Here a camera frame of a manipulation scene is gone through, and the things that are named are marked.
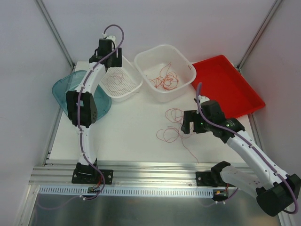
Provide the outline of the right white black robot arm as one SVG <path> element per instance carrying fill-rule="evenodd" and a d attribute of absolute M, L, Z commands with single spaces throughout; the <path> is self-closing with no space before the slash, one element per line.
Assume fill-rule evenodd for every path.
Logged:
<path fill-rule="evenodd" d="M 225 117 L 217 101 L 197 101 L 197 105 L 196 110 L 184 111 L 181 131 L 184 134 L 211 132 L 233 149 L 255 174 L 252 177 L 222 161 L 211 168 L 213 185 L 230 184 L 241 189 L 272 217 L 282 211 L 292 215 L 298 213 L 299 176 L 289 175 L 277 166 L 251 139 L 239 120 Z"/>

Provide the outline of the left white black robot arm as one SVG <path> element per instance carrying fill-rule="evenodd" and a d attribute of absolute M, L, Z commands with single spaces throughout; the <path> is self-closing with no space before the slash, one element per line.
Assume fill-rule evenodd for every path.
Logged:
<path fill-rule="evenodd" d="M 102 38 L 98 48 L 89 59 L 89 68 L 75 90 L 66 92 L 68 118 L 77 127 L 79 137 L 79 160 L 73 172 L 74 184 L 105 185 L 105 176 L 98 169 L 92 141 L 92 125 L 98 110 L 94 94 L 100 79 L 111 67 L 122 66 L 122 49 L 109 38 Z"/>

